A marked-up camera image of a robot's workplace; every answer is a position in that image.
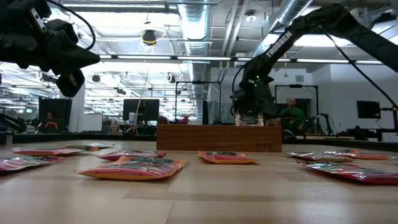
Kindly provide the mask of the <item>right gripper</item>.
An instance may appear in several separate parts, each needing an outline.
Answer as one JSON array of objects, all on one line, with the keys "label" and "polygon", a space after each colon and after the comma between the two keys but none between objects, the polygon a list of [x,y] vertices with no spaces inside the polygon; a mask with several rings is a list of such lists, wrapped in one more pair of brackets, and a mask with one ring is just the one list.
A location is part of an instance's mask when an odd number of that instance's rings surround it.
[{"label": "right gripper", "polygon": [[269,89],[236,90],[231,96],[234,111],[239,114],[275,114],[274,97]]}]

